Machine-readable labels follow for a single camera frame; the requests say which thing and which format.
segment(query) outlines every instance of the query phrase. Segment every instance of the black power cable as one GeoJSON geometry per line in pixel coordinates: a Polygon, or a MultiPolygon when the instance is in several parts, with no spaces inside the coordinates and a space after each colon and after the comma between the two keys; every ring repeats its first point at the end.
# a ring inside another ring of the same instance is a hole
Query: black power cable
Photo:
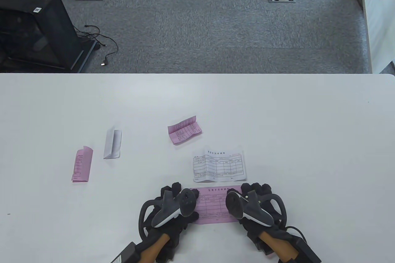
{"type": "Polygon", "coordinates": [[[107,57],[108,57],[109,55],[118,53],[118,51],[119,51],[119,46],[118,46],[117,42],[116,42],[113,38],[101,34],[101,33],[100,33],[100,28],[99,28],[98,26],[96,26],[96,25],[85,25],[84,27],[85,27],[85,28],[94,27],[94,28],[96,28],[99,32],[98,32],[98,33],[83,32],[83,31],[77,29],[77,28],[74,26],[75,30],[77,31],[76,33],[77,33],[78,37],[85,37],[85,38],[87,38],[87,39],[94,39],[94,40],[96,40],[101,46],[106,46],[106,44],[100,42],[100,41],[97,39],[98,36],[102,36],[102,37],[104,37],[104,38],[110,39],[112,42],[114,42],[115,46],[117,47],[117,50],[115,50],[115,51],[113,51],[113,52],[110,52],[110,53],[108,53],[108,54],[106,54],[106,55],[104,56],[104,60],[103,60],[103,62],[102,62],[102,66],[107,66],[107,65],[108,65],[108,59],[107,59],[107,57]]]}

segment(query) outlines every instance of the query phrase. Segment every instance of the folded pink paper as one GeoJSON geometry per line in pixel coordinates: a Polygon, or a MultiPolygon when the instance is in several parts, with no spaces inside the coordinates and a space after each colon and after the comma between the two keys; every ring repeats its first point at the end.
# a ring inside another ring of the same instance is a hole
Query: folded pink paper
{"type": "Polygon", "coordinates": [[[193,116],[181,121],[180,123],[177,123],[176,125],[168,126],[168,132],[170,139],[175,145],[186,141],[195,134],[201,133],[202,129],[196,122],[196,116],[193,116]]]}
{"type": "Polygon", "coordinates": [[[78,150],[75,156],[74,173],[72,181],[87,182],[89,180],[90,164],[92,162],[93,150],[87,146],[78,150]]]}

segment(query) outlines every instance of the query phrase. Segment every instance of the gray carpet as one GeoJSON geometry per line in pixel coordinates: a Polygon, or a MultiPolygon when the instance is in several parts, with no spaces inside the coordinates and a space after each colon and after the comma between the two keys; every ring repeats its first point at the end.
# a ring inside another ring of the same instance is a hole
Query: gray carpet
{"type": "Polygon", "coordinates": [[[97,25],[115,47],[87,72],[364,73],[364,16],[356,0],[63,0],[75,26],[97,25]]]}

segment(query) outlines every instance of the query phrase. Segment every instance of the black glove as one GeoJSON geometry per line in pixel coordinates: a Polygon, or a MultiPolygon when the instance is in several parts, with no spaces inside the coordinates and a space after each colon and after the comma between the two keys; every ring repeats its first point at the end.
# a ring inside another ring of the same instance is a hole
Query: black glove
{"type": "MultiPolygon", "coordinates": [[[[173,198],[175,198],[181,192],[181,184],[174,183],[172,187],[169,186],[163,187],[160,191],[160,196],[155,198],[155,200],[163,199],[163,195],[165,191],[171,191],[173,193],[173,198]]],[[[199,197],[199,191],[194,189],[192,190],[196,199],[199,197]]],[[[199,218],[199,214],[197,212],[193,212],[188,217],[183,217],[179,215],[177,218],[173,218],[166,222],[164,225],[154,228],[152,227],[152,219],[154,216],[161,210],[159,206],[154,206],[154,210],[151,214],[148,215],[147,219],[143,223],[143,228],[145,228],[148,232],[147,238],[143,239],[143,242],[138,244],[135,249],[137,253],[141,253],[145,249],[152,246],[157,240],[163,235],[167,234],[170,237],[170,240],[166,243],[166,245],[162,248],[159,253],[156,261],[166,262],[167,260],[172,260],[174,256],[174,248],[179,243],[180,233],[182,230],[186,229],[189,223],[195,222],[199,218]]]]}
{"type": "MultiPolygon", "coordinates": [[[[241,196],[243,196],[244,198],[247,198],[248,192],[252,190],[255,190],[256,194],[260,196],[272,194],[271,187],[268,184],[263,184],[261,186],[258,183],[254,183],[252,185],[248,183],[244,183],[243,185],[241,185],[241,193],[233,188],[229,189],[228,193],[230,191],[235,191],[241,196]]],[[[265,252],[265,254],[268,255],[273,251],[271,248],[268,247],[268,245],[266,245],[264,242],[262,242],[262,240],[259,239],[259,235],[261,235],[263,232],[267,232],[273,238],[282,239],[282,240],[291,240],[292,235],[286,232],[287,227],[285,227],[285,225],[287,222],[287,215],[285,212],[285,208],[283,210],[284,212],[278,213],[274,209],[270,200],[266,200],[262,202],[260,205],[262,209],[264,209],[273,217],[275,223],[274,226],[266,227],[247,218],[240,219],[239,223],[243,225],[244,229],[247,230],[248,238],[252,240],[252,242],[256,245],[256,247],[258,249],[262,249],[265,252]]]]}
{"type": "MultiPolygon", "coordinates": [[[[165,190],[171,191],[173,193],[173,197],[175,198],[181,192],[181,184],[174,183],[171,188],[169,186],[163,187],[160,191],[160,196],[155,198],[155,200],[162,199],[165,190]]],[[[196,189],[192,191],[197,199],[199,197],[199,191],[196,189]]],[[[151,214],[148,215],[147,219],[144,221],[143,226],[147,230],[148,235],[152,231],[160,232],[161,234],[165,233],[169,235],[171,240],[170,242],[172,242],[174,247],[178,245],[180,233],[182,232],[182,230],[185,230],[189,223],[193,223],[197,219],[199,219],[198,212],[193,212],[192,215],[190,215],[189,217],[183,217],[182,215],[179,215],[177,218],[169,220],[169,222],[167,222],[163,226],[158,228],[153,228],[151,226],[151,222],[154,216],[159,212],[159,210],[160,207],[155,206],[154,210],[151,212],[151,214]]]]}

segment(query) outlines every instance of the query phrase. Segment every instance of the folded white paper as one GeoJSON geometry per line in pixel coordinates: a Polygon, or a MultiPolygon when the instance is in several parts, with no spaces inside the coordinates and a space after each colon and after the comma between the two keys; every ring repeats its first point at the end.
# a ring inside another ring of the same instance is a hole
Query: folded white paper
{"type": "Polygon", "coordinates": [[[114,127],[107,131],[104,159],[119,158],[121,155],[122,130],[114,127]]]}

